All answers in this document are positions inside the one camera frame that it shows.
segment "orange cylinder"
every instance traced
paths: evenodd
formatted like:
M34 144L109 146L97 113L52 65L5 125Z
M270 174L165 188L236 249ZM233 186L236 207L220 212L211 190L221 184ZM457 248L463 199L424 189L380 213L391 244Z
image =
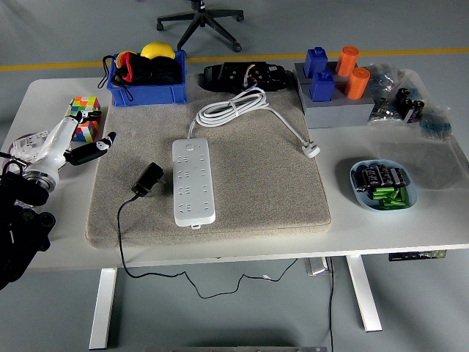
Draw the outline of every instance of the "orange cylinder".
M336 72L339 76L348 77L355 68L358 59L358 49L355 46L345 46L340 52Z
M360 99L363 97L369 77L370 73L366 68L354 68L345 88L347 98Z

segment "black pouch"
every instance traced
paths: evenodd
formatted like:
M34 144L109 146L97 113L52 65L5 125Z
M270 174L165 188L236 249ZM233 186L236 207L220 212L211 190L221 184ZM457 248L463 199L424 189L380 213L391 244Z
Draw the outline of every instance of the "black pouch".
M129 101L133 100L133 96L126 86L161 86L182 83L182 67L180 63L166 56L148 59L128 51L120 56L119 67L116 65L116 70L112 77L109 77L109 70L106 64L108 59L114 59L114 56L108 55L103 57L105 75L98 84L98 88L102 88L104 83L110 79L112 84L124 88Z

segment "gray felt pad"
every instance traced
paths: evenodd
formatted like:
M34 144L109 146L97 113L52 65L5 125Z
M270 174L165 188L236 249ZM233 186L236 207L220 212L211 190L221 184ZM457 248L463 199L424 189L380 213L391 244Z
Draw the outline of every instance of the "gray felt pad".
M174 222L171 144L188 136L196 113L232 94L199 86L200 75L187 76L188 102L127 108L110 107L104 134L117 132L114 146L99 159L86 231L95 247L116 246L117 211L132 198L130 190L152 161L165 171L144 198L121 214L126 246L173 245L237 238L294 236L329 229L330 214L316 161L300 140L271 111L249 112L216 128L197 125L193 136L210 148L216 220L199 230ZM307 139L296 84L268 92L277 110Z

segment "gray floor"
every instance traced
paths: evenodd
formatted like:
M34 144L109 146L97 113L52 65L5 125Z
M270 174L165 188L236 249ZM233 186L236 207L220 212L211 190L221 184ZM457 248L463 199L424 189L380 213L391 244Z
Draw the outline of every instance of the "gray floor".
M184 46L189 73L214 56L301 54L322 46L340 51L468 48L469 3L371 0L207 0L239 8L245 20L220 20L243 46L239 54L206 27ZM99 66L14 70L10 65L99 62L106 54L138 51L149 42L174 48L187 23L155 30L158 15L190 9L185 0L0 1L0 142L28 85L40 78L97 77ZM292 69L296 59L271 59ZM451 108L454 134L469 155L468 54L362 56L359 65L389 62L418 72L432 96ZM336 351L466 351L469 344L469 252L444 260L390 263L363 258L383 331L363 330L344 258L334 260L333 332ZM187 270L202 294L233 290L242 273L276 278L289 260L158 268ZM99 271L27 273L0 292L0 351L86 351ZM147 346L325 345L329 347L330 277L306 276L299 260L279 283L245 280L230 296L201 300L184 279L133 280L119 272L109 348Z

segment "blue plastic bin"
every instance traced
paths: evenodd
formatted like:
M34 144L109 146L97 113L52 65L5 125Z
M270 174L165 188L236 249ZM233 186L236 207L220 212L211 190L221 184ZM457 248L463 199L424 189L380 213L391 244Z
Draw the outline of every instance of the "blue plastic bin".
M137 106L137 105L153 105L153 104L172 104L185 103L188 97L185 91L185 51L176 51L176 61L180 63L182 68L182 83L164 86L126 86L132 94L133 100L129 101L125 94L124 87L114 86L111 83L111 77L116 71L114 55L111 67L109 68L109 80L107 88L112 94L114 106Z

